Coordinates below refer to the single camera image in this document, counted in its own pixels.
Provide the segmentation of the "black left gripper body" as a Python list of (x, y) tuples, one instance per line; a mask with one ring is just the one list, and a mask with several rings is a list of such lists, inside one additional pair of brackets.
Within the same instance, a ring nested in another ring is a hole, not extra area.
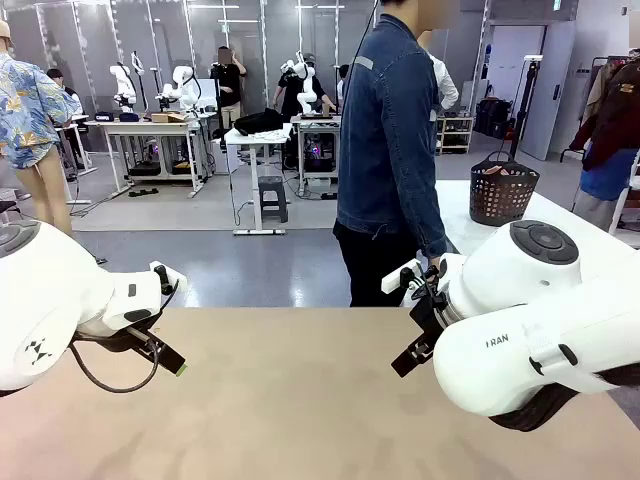
[(116, 330), (103, 319), (92, 319), (78, 326), (72, 340), (97, 343), (110, 352), (151, 352), (151, 346), (161, 351), (162, 342), (149, 331), (154, 323), (154, 319), (125, 322), (122, 329)]

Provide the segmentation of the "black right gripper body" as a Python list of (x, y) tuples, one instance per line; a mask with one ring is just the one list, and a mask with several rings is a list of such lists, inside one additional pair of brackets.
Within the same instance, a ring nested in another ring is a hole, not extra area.
[(416, 303), (410, 311), (410, 317), (422, 329), (422, 333), (413, 341), (413, 344), (434, 346), (446, 327), (442, 319), (442, 313), (448, 306), (445, 294), (415, 292), (411, 298)]

